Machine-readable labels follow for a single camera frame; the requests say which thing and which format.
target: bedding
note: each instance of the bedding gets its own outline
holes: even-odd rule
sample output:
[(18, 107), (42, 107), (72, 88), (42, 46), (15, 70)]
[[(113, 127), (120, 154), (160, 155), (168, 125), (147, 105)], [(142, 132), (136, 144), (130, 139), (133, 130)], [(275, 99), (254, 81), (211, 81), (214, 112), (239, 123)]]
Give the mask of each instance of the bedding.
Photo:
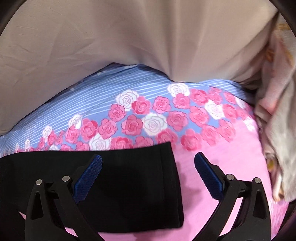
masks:
[[(274, 237), (288, 203), (273, 201), (258, 127), (248, 104), (252, 101), (252, 95), (232, 81), (177, 83), (143, 65), (112, 64), (62, 91), (1, 136), (1, 156), (23, 151), (136, 148), (170, 141), (181, 183), (183, 227), (101, 233), (106, 241), (192, 240), (217, 205), (194, 168), (199, 151), (238, 179), (262, 180)], [(239, 205), (240, 201), (223, 233), (230, 230)]]

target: beige fabric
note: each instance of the beige fabric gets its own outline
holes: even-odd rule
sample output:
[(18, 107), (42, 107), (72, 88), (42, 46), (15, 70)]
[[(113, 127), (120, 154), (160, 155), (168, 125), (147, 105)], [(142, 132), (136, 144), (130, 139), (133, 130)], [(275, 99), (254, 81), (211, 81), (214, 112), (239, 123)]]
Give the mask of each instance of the beige fabric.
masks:
[(111, 62), (246, 80), (275, 13), (268, 0), (27, 0), (0, 37), (0, 134)]

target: beige cloth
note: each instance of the beige cloth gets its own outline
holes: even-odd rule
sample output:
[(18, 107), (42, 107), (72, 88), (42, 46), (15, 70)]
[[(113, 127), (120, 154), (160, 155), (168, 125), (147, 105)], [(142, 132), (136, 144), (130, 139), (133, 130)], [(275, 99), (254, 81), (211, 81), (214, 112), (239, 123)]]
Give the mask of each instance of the beige cloth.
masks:
[(275, 13), (269, 0), (27, 0), (0, 36), (0, 134), (111, 62), (243, 82)]
[(262, 67), (255, 114), (273, 198), (296, 199), (296, 38), (279, 15)]

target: blue grip pad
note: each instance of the blue grip pad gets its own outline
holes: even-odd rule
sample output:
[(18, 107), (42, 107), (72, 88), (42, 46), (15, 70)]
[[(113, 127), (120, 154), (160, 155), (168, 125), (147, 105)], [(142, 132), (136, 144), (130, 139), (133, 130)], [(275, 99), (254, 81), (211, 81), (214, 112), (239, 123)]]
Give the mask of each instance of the blue grip pad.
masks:
[(77, 203), (83, 201), (89, 190), (91, 189), (94, 181), (99, 175), (103, 165), (103, 160), (100, 155), (95, 156), (92, 163), (87, 167), (84, 173), (80, 176), (74, 186), (73, 199)]

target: metal screw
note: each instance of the metal screw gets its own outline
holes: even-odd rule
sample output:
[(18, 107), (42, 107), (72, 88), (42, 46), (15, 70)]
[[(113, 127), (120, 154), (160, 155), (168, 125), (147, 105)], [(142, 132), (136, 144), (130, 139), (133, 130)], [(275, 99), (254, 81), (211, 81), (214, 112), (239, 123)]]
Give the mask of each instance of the metal screw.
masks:
[(232, 181), (232, 180), (234, 180), (234, 175), (232, 175), (232, 174), (228, 174), (228, 175), (226, 176), (226, 178), (227, 178), (229, 181)]
[(259, 184), (259, 183), (261, 183), (261, 179), (258, 178), (258, 177), (256, 177), (256, 178), (255, 178), (255, 182)]
[(37, 181), (36, 181), (36, 185), (40, 185), (42, 183), (42, 180), (41, 179), (38, 179)]
[(67, 182), (67, 181), (70, 180), (70, 177), (69, 177), (69, 176), (64, 176), (64, 177), (62, 178), (62, 180), (63, 180), (63, 182)]

